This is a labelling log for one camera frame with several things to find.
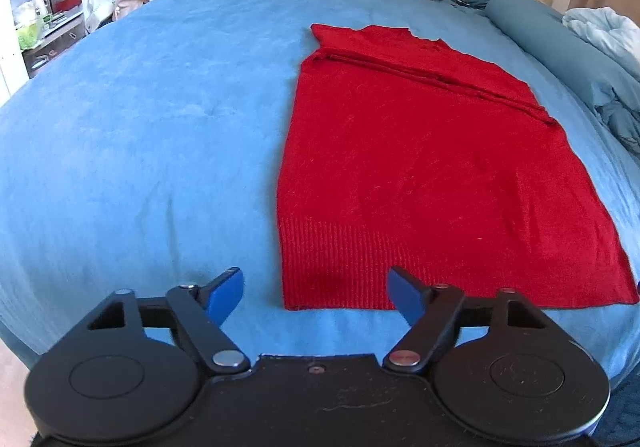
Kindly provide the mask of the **red knit sweater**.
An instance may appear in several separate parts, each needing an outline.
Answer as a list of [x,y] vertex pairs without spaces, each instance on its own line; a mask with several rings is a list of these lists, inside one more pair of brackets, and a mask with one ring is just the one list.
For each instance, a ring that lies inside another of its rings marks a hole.
[[525,83],[406,29],[311,31],[277,188],[285,307],[389,308],[395,266],[542,308],[638,302],[585,165]]

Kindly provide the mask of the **blue bed blanket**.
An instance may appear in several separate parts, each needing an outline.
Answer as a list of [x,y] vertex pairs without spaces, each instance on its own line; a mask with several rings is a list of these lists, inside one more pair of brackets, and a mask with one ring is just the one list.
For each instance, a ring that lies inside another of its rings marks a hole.
[[276,182],[314,23],[407,28],[525,81],[567,133],[631,262],[639,167],[541,63],[448,0],[153,0],[65,51],[1,109],[1,337],[31,365],[118,289],[231,266],[224,329],[250,357],[390,349],[393,311],[282,306]]

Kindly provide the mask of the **teal bolster cushion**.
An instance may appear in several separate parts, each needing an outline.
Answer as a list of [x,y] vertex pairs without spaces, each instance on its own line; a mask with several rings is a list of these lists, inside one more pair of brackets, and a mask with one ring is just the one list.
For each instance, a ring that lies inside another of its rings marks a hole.
[[536,0],[490,0],[485,14],[565,84],[633,156],[639,155],[639,82]]

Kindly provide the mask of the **light blue crumpled duvet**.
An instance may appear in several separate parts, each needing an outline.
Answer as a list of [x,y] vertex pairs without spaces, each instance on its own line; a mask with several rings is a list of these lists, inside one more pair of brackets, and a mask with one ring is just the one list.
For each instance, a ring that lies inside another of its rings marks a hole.
[[639,80],[640,28],[631,18],[610,7],[573,8],[563,14],[562,23]]

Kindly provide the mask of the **red box on shelf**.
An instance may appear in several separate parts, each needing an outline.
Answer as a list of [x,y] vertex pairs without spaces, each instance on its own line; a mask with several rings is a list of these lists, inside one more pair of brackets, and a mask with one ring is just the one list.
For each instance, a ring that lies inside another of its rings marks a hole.
[[53,12],[57,14],[58,12],[70,11],[80,5],[81,0],[56,0],[53,3]]

